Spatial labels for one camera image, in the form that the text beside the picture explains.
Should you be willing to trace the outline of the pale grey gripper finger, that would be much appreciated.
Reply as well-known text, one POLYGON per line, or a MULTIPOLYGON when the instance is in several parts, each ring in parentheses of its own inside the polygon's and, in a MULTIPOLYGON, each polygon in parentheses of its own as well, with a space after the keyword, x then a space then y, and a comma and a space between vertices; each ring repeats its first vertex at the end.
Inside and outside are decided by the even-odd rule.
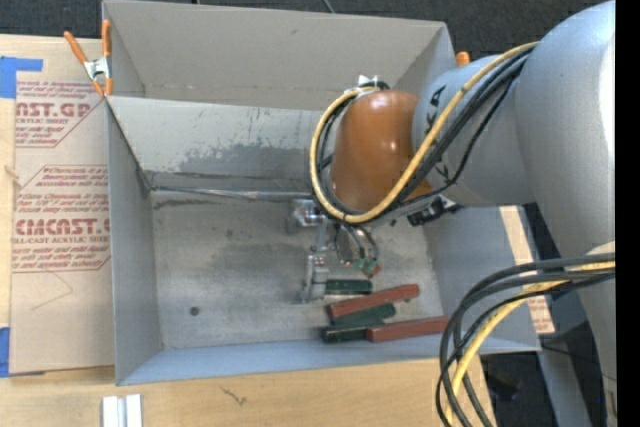
POLYGON ((315 298, 323 299, 329 279, 329 268, 322 255, 315 257, 315 298))
POLYGON ((302 288, 299 292, 299 299, 301 303, 307 303, 312 298, 315 261, 316 257, 313 254, 309 254, 306 257, 305 275, 302 282, 302 288))

